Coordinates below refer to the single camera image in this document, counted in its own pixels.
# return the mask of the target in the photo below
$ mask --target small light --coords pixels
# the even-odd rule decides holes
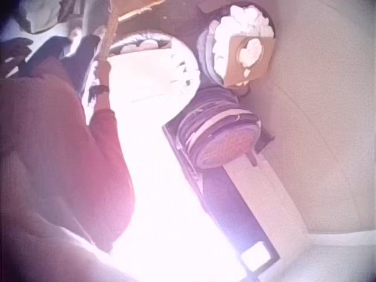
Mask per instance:
[[[258,270],[271,259],[263,242],[257,242],[241,254],[240,257],[251,271]]]

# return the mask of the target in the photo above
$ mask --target broom handle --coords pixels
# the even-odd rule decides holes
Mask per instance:
[[[111,14],[107,22],[107,30],[105,33],[105,37],[103,38],[102,44],[100,46],[100,51],[98,54],[98,60],[99,61],[105,61],[108,57],[108,52],[110,50],[113,38],[115,37],[115,33],[118,27],[118,10],[116,6],[113,4],[113,1],[111,1]]]

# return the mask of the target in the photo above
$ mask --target wristwatch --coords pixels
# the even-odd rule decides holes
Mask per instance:
[[[110,88],[103,84],[91,86],[89,89],[88,103],[91,103],[91,101],[95,100],[103,93],[110,93]]]

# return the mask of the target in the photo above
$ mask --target cardboard box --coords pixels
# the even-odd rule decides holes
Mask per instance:
[[[239,62],[239,52],[247,46],[249,40],[257,38],[263,46],[260,58],[254,65],[244,68]],[[246,80],[255,80],[261,78],[267,72],[267,68],[273,54],[276,39],[272,37],[252,37],[252,36],[233,36],[230,39],[229,62],[227,65],[226,75],[223,79],[223,85],[226,87],[235,86],[239,82]],[[244,70],[249,69],[251,72],[248,77],[244,77]]]

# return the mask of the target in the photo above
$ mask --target wall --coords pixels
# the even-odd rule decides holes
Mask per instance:
[[[265,158],[319,233],[375,228],[374,1],[339,2],[269,5],[276,52],[244,100],[276,137]]]
[[[314,246],[276,281],[370,282],[376,277],[375,251],[375,246]]]

